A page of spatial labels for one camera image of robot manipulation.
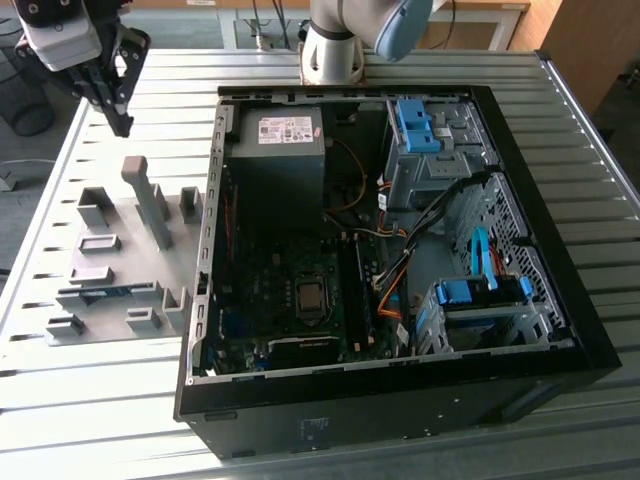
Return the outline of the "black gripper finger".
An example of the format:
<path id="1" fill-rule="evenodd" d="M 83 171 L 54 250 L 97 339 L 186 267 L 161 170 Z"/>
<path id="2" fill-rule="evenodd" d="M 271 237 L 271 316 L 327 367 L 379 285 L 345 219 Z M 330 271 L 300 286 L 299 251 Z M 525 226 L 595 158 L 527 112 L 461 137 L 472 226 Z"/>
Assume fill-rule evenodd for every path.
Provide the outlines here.
<path id="1" fill-rule="evenodd" d="M 116 136 L 123 135 L 123 123 L 114 106 L 111 90 L 97 62 L 85 62 L 70 68 L 70 76 L 82 95 L 99 107 Z"/>
<path id="2" fill-rule="evenodd" d="M 136 28 L 121 28 L 120 32 L 118 54 L 124 61 L 125 70 L 118 76 L 115 134 L 128 136 L 133 124 L 133 118 L 128 114 L 128 102 L 133 95 L 149 52 L 150 36 Z"/>

